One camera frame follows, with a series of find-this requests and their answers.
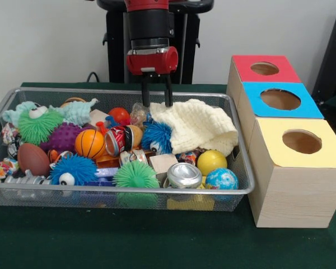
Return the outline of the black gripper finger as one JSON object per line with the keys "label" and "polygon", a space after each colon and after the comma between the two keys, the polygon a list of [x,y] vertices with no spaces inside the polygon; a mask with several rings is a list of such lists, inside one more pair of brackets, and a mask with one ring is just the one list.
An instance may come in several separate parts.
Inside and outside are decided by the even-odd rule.
{"label": "black gripper finger", "polygon": [[142,101],[143,106],[149,107],[150,106],[150,92],[148,90],[148,79],[147,75],[143,75],[141,79],[141,92],[142,92]]}
{"label": "black gripper finger", "polygon": [[165,79],[165,106],[166,107],[172,107],[173,106],[173,100],[172,100],[172,83],[171,83],[171,77],[169,74],[164,75]]}

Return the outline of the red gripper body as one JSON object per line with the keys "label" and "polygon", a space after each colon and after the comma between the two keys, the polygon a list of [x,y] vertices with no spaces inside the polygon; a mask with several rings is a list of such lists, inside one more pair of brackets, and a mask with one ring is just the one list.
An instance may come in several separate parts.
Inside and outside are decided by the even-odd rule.
{"label": "red gripper body", "polygon": [[178,67],[178,51],[175,47],[130,50],[126,62],[133,75],[156,73],[159,75],[175,72]]}

